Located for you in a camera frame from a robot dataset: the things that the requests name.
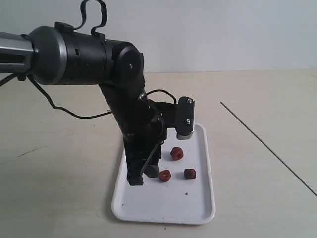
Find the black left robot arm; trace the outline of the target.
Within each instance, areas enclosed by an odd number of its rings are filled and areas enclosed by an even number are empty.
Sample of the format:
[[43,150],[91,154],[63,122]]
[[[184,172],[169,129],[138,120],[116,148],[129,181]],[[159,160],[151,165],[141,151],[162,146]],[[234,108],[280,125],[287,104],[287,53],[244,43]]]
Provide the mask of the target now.
[[42,85],[98,85],[123,134],[127,181],[159,176],[166,127],[147,98],[144,57],[124,41],[41,26],[28,35],[1,33],[0,71]]

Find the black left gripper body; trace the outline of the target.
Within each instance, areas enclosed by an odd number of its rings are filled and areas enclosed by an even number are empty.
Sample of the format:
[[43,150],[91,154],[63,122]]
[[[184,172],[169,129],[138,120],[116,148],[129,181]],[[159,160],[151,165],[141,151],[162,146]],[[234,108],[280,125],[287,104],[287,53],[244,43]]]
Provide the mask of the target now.
[[103,82],[99,87],[123,134],[126,159],[157,164],[166,129],[145,95],[145,82]]

